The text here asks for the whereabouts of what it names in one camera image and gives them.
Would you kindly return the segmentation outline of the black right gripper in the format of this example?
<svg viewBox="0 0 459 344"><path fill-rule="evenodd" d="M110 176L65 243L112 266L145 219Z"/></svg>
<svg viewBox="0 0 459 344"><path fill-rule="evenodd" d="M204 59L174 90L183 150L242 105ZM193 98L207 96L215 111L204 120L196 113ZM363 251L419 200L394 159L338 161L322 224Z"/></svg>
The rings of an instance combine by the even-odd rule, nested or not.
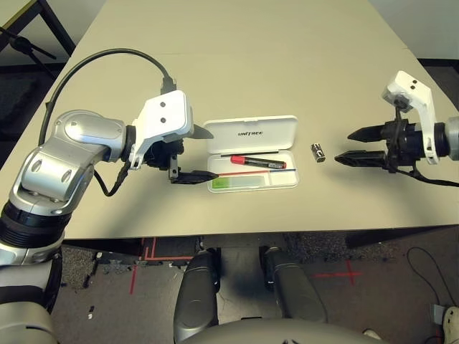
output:
<svg viewBox="0 0 459 344"><path fill-rule="evenodd" d="M384 167L395 172L401 167L413 167L425 157L422 131L419 123L395 120L384 125L360 128L347 136L359 142L378 142L386 140L387 153L383 150L348 150L334 158L338 163L351 167Z"/></svg>

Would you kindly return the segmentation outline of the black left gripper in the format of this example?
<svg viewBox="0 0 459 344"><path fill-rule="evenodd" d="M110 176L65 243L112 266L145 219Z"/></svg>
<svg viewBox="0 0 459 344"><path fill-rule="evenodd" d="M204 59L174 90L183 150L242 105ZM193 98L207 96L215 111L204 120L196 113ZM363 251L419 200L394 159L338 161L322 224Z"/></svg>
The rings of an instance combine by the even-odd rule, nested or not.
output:
<svg viewBox="0 0 459 344"><path fill-rule="evenodd" d="M192 138L209 140L214 136L207 129L194 124ZM182 139L170 143L156 142L150 146L143 156L143 163L169 173L169 180L173 184L196 185L218 178L218 175L209 171L180 172L178 155L184 152Z"/></svg>

